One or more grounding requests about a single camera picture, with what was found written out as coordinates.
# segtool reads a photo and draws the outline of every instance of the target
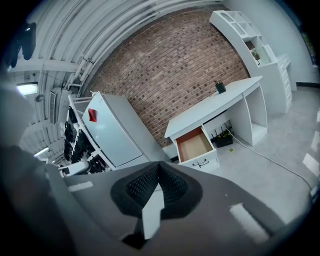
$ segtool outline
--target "desk drawer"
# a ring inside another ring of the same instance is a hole
[[[286,95],[286,103],[290,102],[292,99],[292,94],[289,93],[288,95]]]
[[[282,77],[283,82],[285,82],[287,79],[289,79],[287,69],[285,69],[284,71],[280,71],[280,73],[281,73],[281,77]]]
[[[181,165],[200,171],[217,165],[217,150],[202,127],[182,135],[175,142]]]
[[[290,59],[286,56],[283,57],[279,62],[278,62],[278,66],[279,68],[287,68],[287,66],[290,64]]]
[[[287,88],[291,88],[290,86],[290,81],[289,81],[289,77],[283,82],[283,86],[284,86],[284,89],[287,90]]]
[[[285,95],[289,95],[291,94],[291,86],[290,84],[285,84],[286,85],[286,88],[284,89],[284,92],[285,92]]]

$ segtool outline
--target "white wall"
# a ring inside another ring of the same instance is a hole
[[[243,12],[260,30],[276,56],[287,54],[291,60],[288,74],[291,88],[296,82],[320,83],[307,46],[296,25],[274,0],[225,0],[232,11]]]

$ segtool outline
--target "small object on shelf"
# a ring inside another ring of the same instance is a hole
[[[260,65],[260,62],[259,62],[260,56],[257,53],[256,49],[253,48],[253,49],[250,50],[250,52],[251,52],[252,56],[254,57],[254,59],[258,62],[258,65]]]
[[[73,142],[74,141],[74,134],[73,134],[71,125],[68,122],[65,122],[64,127],[65,127],[64,139],[69,143]]]
[[[103,161],[103,159],[97,155],[95,156],[90,162],[90,173],[91,174],[96,174],[96,173],[102,173],[106,171],[106,167],[108,167]]]
[[[97,119],[96,119],[96,111],[92,108],[89,108],[88,109],[88,114],[89,114],[89,121],[91,122],[97,122]]]
[[[226,87],[223,82],[220,82],[219,80],[218,81],[214,80],[214,82],[215,82],[215,87],[218,90],[219,94],[222,94],[226,91]]]
[[[83,147],[83,149],[85,151],[88,151],[90,154],[93,151],[95,151],[95,148],[91,145],[87,136],[85,135],[85,133],[81,129],[79,130],[78,141],[81,143],[81,146]]]
[[[69,106],[69,119],[70,119],[71,123],[73,123],[73,124],[78,122],[76,115],[75,115],[75,112],[71,106]]]
[[[63,155],[64,155],[64,158],[65,158],[67,161],[70,161],[71,151],[72,151],[72,147],[71,147],[70,143],[69,143],[68,141],[64,140],[64,151],[63,151]]]

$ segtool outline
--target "white ceiling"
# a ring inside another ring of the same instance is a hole
[[[108,55],[145,24],[188,7],[220,4],[221,0],[47,0],[29,16],[35,22],[36,47],[32,58],[20,56],[9,75],[17,83],[38,82],[37,95],[27,95],[35,115],[21,140],[23,150],[35,154],[49,146],[41,158],[56,163],[63,159],[64,139],[60,125],[50,124],[49,96],[53,88],[73,83],[86,85]]]

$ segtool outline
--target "white cable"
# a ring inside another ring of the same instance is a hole
[[[257,155],[259,155],[259,156],[261,156],[261,157],[263,157],[263,158],[265,158],[265,159],[268,159],[268,160],[271,161],[272,163],[274,163],[274,164],[276,164],[276,165],[278,165],[278,166],[281,166],[282,168],[286,169],[286,170],[289,171],[290,173],[293,173],[294,175],[297,175],[298,177],[300,177],[301,179],[303,179],[304,182],[305,182],[305,183],[309,186],[309,188],[312,190],[312,186],[309,184],[309,182],[308,182],[304,177],[302,177],[301,175],[299,175],[299,174],[295,173],[294,171],[288,169],[287,167],[283,166],[282,164],[277,163],[277,162],[271,160],[270,158],[266,157],[265,155],[260,154],[260,153],[258,153],[258,152],[256,152],[256,151],[254,151],[254,150],[251,149],[250,147],[245,146],[240,140],[238,140],[235,136],[233,136],[233,134],[228,130],[228,128],[226,128],[226,130],[231,134],[231,136],[232,136],[237,142],[240,143],[241,146],[245,147],[245,148],[248,149],[248,150],[251,150],[253,153],[256,153]]]

